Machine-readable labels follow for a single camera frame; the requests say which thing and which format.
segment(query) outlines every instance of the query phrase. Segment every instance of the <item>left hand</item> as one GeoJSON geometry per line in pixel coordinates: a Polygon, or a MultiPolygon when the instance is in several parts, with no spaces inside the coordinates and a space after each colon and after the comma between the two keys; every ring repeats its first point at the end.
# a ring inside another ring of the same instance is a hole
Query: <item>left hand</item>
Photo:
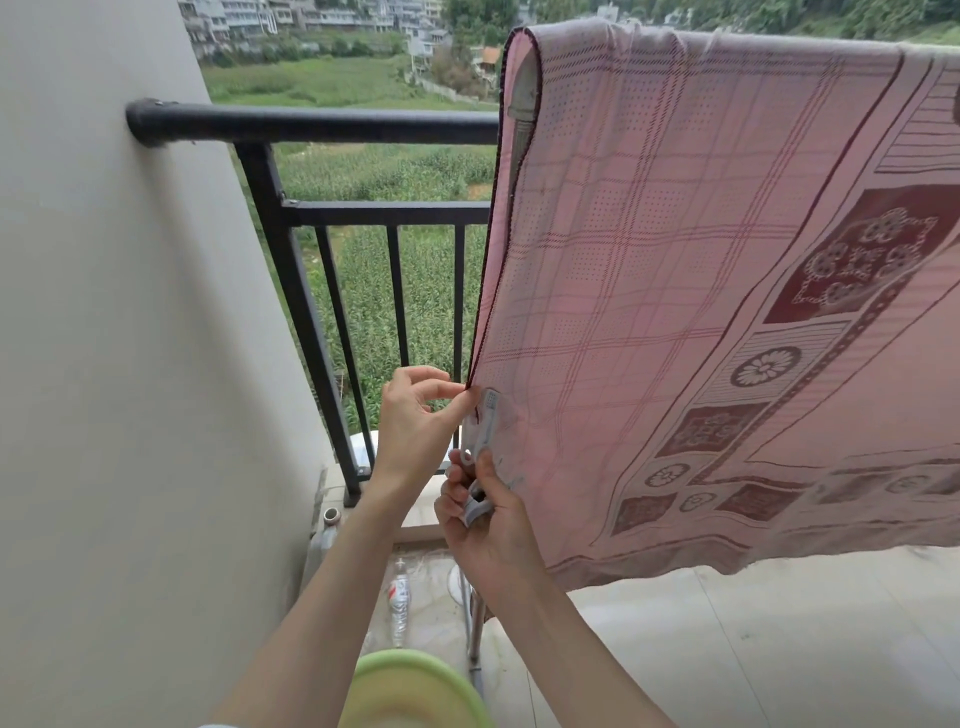
{"type": "Polygon", "coordinates": [[[371,490],[396,496],[409,508],[436,472],[450,438],[480,399],[478,387],[450,381],[434,367],[403,367],[383,385],[380,431],[371,490]],[[430,400],[452,400],[432,412],[430,400]]]}

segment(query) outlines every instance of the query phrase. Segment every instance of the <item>hand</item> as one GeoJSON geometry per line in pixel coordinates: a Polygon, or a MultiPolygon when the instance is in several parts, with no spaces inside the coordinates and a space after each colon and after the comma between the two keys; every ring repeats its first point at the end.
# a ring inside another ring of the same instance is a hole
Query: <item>hand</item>
{"type": "Polygon", "coordinates": [[[441,496],[434,503],[447,545],[470,584],[496,615],[509,608],[510,598],[524,598],[529,588],[552,584],[537,547],[527,510],[516,493],[497,477],[488,449],[476,461],[476,479],[493,504],[493,513],[470,528],[460,517],[473,481],[459,450],[450,453],[450,468],[441,496]]]}
{"type": "Polygon", "coordinates": [[[383,385],[372,492],[396,496],[409,510],[479,397],[478,388],[452,382],[449,374],[434,367],[397,369],[383,385]],[[433,412],[430,400],[452,402],[433,412]]]}

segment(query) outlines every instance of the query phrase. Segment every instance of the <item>right hand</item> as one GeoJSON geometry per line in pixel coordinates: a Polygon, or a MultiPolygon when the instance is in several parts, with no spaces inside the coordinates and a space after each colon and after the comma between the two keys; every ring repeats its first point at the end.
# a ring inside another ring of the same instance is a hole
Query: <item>right hand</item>
{"type": "Polygon", "coordinates": [[[466,528],[463,503],[473,477],[459,450],[450,453],[450,468],[441,495],[434,503],[447,545],[470,584],[484,597],[494,614],[508,607],[510,598],[524,598],[532,587],[549,585],[543,557],[523,501],[496,474],[488,449],[476,460],[476,479],[493,504],[493,513],[466,528]]]}

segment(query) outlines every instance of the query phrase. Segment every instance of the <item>vegetation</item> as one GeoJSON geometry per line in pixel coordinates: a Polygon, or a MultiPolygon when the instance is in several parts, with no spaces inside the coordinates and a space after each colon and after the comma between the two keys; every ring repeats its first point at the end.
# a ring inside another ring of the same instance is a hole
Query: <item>vegetation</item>
{"type": "MultiPolygon", "coordinates": [[[[406,85],[398,73],[402,68],[402,59],[326,58],[276,65],[208,67],[204,68],[204,77],[211,99],[218,103],[475,109],[406,85]]],[[[495,164],[493,147],[290,143],[276,145],[275,154],[287,195],[299,200],[486,199],[490,196],[495,164]]],[[[262,243],[246,180],[242,173],[239,177],[262,243]]],[[[386,231],[378,227],[334,228],[329,236],[364,404],[371,427],[376,427],[380,386],[399,364],[386,231]]],[[[301,229],[298,238],[334,366],[345,373],[316,234],[311,229],[301,229]]],[[[485,238],[486,228],[468,228],[465,368],[473,337],[485,238]]],[[[453,228],[404,228],[400,231],[400,254],[411,361],[452,371],[453,228]]],[[[356,406],[348,389],[344,406],[350,431],[359,431],[356,406]]]]}
{"type": "MultiPolygon", "coordinates": [[[[534,0],[540,22],[595,12],[600,0],[534,0]]],[[[960,0],[619,0],[620,12],[698,31],[796,34],[955,44],[960,0]]]]}
{"type": "Polygon", "coordinates": [[[440,85],[452,88],[465,96],[485,100],[492,91],[490,85],[473,71],[469,48],[454,45],[452,48],[434,48],[430,62],[430,75],[440,85]]]}
{"type": "Polygon", "coordinates": [[[502,46],[517,9],[516,0],[446,0],[444,20],[460,42],[502,46]]]}
{"type": "Polygon", "coordinates": [[[295,31],[250,48],[220,48],[212,56],[202,59],[201,64],[232,68],[236,65],[301,61],[322,56],[390,58],[405,54],[406,50],[406,38],[401,33],[295,31]]]}

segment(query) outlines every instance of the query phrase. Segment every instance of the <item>plastic basin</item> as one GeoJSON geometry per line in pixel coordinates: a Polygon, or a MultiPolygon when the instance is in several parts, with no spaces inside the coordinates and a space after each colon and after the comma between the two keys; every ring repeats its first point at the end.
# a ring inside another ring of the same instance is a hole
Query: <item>plastic basin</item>
{"type": "Polygon", "coordinates": [[[493,722],[452,667],[416,649],[389,649],[357,661],[340,728],[493,728],[493,722]]]}

